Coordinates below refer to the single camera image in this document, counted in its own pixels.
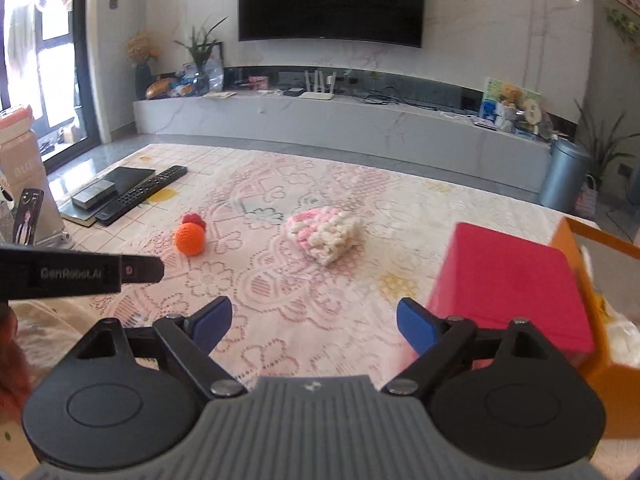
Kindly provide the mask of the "pink woven bag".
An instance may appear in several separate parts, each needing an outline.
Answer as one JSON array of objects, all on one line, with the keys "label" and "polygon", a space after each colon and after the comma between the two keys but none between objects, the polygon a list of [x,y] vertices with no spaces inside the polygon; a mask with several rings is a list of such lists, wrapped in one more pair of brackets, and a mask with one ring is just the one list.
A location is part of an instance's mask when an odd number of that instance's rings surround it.
[{"label": "pink woven bag", "polygon": [[591,174],[588,174],[577,196],[574,207],[576,216],[589,220],[596,218],[597,200],[597,182]]}]

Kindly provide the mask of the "potted floor plant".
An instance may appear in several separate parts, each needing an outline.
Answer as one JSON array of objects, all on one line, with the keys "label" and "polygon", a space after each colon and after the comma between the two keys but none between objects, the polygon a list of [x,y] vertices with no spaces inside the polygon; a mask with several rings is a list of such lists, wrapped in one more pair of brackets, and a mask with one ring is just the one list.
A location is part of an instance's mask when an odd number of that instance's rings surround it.
[{"label": "potted floor plant", "polygon": [[578,125],[582,126],[582,134],[577,140],[591,157],[588,176],[593,180],[594,188],[600,191],[606,172],[614,162],[634,158],[634,154],[628,152],[625,145],[638,140],[639,133],[620,133],[620,126],[627,117],[626,110],[620,112],[614,122],[608,125],[604,120],[596,121],[587,101],[575,104],[579,112]]}]

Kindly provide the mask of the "white fluffy cloth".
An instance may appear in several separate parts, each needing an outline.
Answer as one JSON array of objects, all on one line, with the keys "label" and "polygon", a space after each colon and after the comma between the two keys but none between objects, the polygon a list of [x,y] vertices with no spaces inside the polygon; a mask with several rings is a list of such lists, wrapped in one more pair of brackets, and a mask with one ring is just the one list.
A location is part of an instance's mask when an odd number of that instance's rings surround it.
[{"label": "white fluffy cloth", "polygon": [[608,336],[608,350],[615,364],[638,368],[640,364],[639,325],[615,311],[604,300],[604,326]]}]

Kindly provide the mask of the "orange cardboard box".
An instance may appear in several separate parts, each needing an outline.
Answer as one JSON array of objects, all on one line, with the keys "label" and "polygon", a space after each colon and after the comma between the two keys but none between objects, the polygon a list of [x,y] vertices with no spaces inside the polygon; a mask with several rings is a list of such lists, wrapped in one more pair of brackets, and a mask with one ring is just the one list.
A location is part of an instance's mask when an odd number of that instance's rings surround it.
[{"label": "orange cardboard box", "polygon": [[639,437],[639,248],[573,218],[550,245],[567,258],[594,350],[578,366],[606,411],[610,439]]}]

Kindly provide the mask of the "small grey box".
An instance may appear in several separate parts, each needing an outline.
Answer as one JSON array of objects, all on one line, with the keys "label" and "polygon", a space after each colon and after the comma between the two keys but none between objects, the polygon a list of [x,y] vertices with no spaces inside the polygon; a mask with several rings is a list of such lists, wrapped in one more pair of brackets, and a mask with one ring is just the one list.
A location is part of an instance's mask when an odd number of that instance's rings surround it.
[{"label": "small grey box", "polygon": [[114,182],[99,180],[72,196],[72,203],[83,210],[89,210],[114,195],[117,188]]}]

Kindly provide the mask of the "green plant in vase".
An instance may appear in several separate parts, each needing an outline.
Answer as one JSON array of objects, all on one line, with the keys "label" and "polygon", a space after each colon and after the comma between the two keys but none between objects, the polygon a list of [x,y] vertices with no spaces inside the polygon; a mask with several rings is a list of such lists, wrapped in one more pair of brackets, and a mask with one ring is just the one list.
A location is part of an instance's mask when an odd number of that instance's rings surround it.
[{"label": "green plant in vase", "polygon": [[203,24],[200,28],[193,26],[186,41],[175,40],[175,44],[185,48],[191,55],[195,66],[192,84],[194,93],[197,96],[204,96],[209,92],[209,76],[206,73],[206,63],[212,53],[215,49],[218,49],[220,55],[224,55],[222,41],[215,37],[214,31],[225,21],[227,21],[226,16],[210,27],[207,27],[206,24]]}]

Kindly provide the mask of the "white marble tv console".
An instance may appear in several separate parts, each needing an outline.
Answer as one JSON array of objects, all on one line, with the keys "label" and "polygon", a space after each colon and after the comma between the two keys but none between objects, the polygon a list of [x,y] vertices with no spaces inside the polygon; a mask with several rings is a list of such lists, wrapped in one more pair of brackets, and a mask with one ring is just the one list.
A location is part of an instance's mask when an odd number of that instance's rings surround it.
[{"label": "white marble tv console", "polygon": [[139,132],[279,142],[413,162],[536,193],[547,144],[474,125],[465,115],[404,104],[258,92],[134,102]]}]

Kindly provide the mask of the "white wifi router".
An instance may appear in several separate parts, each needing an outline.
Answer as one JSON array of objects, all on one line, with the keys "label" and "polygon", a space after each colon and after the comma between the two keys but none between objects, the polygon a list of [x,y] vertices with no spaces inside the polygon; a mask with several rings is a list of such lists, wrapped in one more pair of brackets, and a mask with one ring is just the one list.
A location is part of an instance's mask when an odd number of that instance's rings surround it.
[{"label": "white wifi router", "polygon": [[313,74],[306,72],[305,91],[299,96],[301,99],[329,101],[334,98],[336,73],[324,76],[322,70],[315,70]]}]

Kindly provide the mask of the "green picture board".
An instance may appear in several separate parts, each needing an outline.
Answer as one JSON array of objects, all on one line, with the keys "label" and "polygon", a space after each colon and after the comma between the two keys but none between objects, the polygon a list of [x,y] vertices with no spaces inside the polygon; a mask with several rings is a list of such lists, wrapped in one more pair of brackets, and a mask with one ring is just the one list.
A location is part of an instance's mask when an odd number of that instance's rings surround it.
[{"label": "green picture board", "polygon": [[544,118],[541,103],[542,97],[538,92],[487,78],[480,101],[480,117],[499,131],[516,133],[520,130],[537,134]]}]

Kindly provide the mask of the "pink lidded box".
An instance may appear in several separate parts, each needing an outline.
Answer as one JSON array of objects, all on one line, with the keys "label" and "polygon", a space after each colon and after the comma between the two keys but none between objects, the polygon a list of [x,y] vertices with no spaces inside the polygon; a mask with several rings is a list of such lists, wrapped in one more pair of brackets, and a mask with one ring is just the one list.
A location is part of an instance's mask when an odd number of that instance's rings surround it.
[{"label": "pink lidded box", "polygon": [[480,328],[532,322],[577,366],[594,350],[592,331],[566,257],[547,245],[460,222],[426,310],[469,318]]}]

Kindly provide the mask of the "wall mounted black television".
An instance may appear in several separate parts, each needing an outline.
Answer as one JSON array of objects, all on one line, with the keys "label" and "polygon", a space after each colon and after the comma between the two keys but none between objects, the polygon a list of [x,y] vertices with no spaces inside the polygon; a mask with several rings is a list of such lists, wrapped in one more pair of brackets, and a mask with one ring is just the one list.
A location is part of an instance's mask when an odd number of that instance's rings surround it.
[{"label": "wall mounted black television", "polygon": [[239,40],[336,39],[418,48],[425,0],[239,0]]}]

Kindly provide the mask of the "dried yellow flowers vase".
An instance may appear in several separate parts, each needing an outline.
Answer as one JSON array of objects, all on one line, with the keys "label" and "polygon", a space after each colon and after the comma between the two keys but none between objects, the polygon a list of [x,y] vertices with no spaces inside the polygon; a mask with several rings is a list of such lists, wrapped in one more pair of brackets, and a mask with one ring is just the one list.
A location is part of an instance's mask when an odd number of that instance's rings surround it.
[{"label": "dried yellow flowers vase", "polygon": [[134,64],[134,91],[138,100],[145,98],[146,89],[153,82],[150,62],[156,60],[158,51],[150,34],[140,30],[127,42],[127,54]]}]

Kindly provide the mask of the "teddy bear on console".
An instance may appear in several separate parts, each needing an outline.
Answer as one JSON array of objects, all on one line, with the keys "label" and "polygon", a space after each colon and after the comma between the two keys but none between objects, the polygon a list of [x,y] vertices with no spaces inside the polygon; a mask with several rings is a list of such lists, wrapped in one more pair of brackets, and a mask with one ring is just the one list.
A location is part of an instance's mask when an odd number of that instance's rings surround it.
[{"label": "teddy bear on console", "polygon": [[522,95],[520,87],[503,82],[500,87],[498,115],[503,119],[513,120],[521,104]]}]

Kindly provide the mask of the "black tablet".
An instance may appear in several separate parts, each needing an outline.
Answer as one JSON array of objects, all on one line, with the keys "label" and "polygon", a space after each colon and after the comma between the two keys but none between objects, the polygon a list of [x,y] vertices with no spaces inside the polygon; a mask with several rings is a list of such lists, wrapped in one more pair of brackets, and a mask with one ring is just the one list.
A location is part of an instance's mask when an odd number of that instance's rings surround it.
[{"label": "black tablet", "polygon": [[73,194],[60,207],[60,214],[63,219],[88,228],[102,209],[152,174],[153,169],[117,167]]}]

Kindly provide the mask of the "orange crochet ball toy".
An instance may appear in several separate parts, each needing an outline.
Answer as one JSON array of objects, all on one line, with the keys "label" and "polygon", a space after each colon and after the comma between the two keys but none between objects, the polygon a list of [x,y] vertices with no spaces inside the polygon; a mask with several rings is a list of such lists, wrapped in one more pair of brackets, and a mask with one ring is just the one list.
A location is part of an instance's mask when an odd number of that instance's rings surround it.
[{"label": "orange crochet ball toy", "polygon": [[199,214],[185,214],[174,233],[174,245],[187,257],[201,255],[206,245],[206,222]]}]

